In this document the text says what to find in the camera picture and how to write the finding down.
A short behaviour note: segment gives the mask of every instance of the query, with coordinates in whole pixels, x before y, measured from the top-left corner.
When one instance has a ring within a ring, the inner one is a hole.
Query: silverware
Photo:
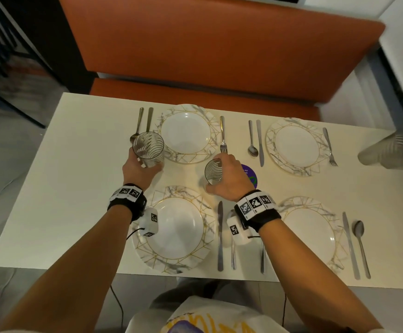
[[[261,261],[260,261],[260,272],[265,274],[265,259],[266,259],[266,249],[263,241],[261,242]]]
[[[140,114],[138,114],[137,132],[135,132],[135,134],[132,134],[132,136],[130,137],[130,143],[131,144],[133,144],[133,141],[135,140],[135,138],[140,135],[138,133],[138,131],[140,130],[140,124],[142,122],[142,117],[143,117],[143,111],[144,110],[145,110],[144,107],[140,107]]]
[[[334,156],[332,155],[331,141],[329,141],[328,130],[326,129],[326,127],[323,128],[323,134],[325,135],[326,141],[328,142],[329,146],[329,163],[335,167],[338,167],[338,164],[334,160]]]
[[[235,269],[237,268],[236,263],[235,263],[235,245],[234,245],[234,239],[232,239],[231,266],[232,266],[232,270],[235,270]]]
[[[362,221],[355,221],[352,224],[352,232],[354,236],[357,237],[360,244],[360,251],[362,252],[363,266],[365,268],[366,278],[371,279],[371,274],[369,272],[368,263],[366,262],[365,250],[363,249],[362,236],[365,233],[365,226]]]
[[[225,142],[225,118],[223,116],[220,117],[220,127],[221,127],[221,138],[223,139],[223,141],[220,144],[220,151],[221,153],[227,153],[228,146],[226,145]]]
[[[223,201],[218,204],[218,271],[223,271]]]
[[[251,145],[248,148],[248,153],[253,157],[258,157],[258,150],[254,147],[254,140],[252,135],[252,120],[249,120],[249,134],[251,135]]]
[[[346,237],[349,244],[349,252],[351,254],[352,269],[354,270],[354,278],[360,279],[359,267],[357,266],[357,260],[355,259],[354,247],[352,246],[351,232],[349,231],[348,218],[346,217],[346,212],[343,212],[343,228],[345,229]]]
[[[146,132],[149,132],[150,130],[150,123],[152,121],[152,114],[154,114],[154,108],[149,107],[149,112],[147,114],[147,125],[146,125]]]
[[[261,142],[261,121],[257,120],[257,133],[258,133],[258,143],[259,143],[259,154],[260,154],[260,167],[265,164],[265,155],[263,154],[263,144]]]

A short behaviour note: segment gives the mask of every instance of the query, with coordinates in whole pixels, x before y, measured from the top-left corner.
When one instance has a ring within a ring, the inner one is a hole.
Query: clear glass
[[[361,151],[358,158],[364,165],[381,164],[388,169],[403,168],[403,133],[394,132]]]
[[[165,156],[165,142],[160,134],[143,132],[133,141],[133,151],[146,167],[154,167],[162,162]]]
[[[221,160],[213,159],[208,162],[204,168],[204,176],[210,185],[216,185],[223,177],[223,169],[221,168]]]

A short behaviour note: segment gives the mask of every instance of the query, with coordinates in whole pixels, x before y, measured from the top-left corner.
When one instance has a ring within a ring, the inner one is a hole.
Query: orange bench
[[[313,103],[331,99],[385,28],[377,21],[244,0],[60,2],[88,70],[144,81],[96,79],[93,95],[309,120],[319,119]]]

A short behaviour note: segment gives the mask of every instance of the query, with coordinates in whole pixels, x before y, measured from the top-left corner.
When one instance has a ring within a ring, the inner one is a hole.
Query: round sticker
[[[249,180],[251,180],[252,184],[254,185],[254,188],[257,189],[257,175],[256,173],[252,170],[252,168],[246,166],[246,165],[241,165],[243,167],[244,172],[248,176]]]

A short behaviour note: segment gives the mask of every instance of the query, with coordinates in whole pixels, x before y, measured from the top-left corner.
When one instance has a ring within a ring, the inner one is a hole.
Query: black wrist strap
[[[133,183],[127,183],[112,194],[107,210],[116,205],[125,206],[132,213],[132,221],[136,221],[143,215],[146,203],[147,199],[143,195],[143,190]]]
[[[252,227],[256,232],[277,218],[281,218],[272,197],[261,190],[252,190],[234,206],[235,213],[245,228]]]

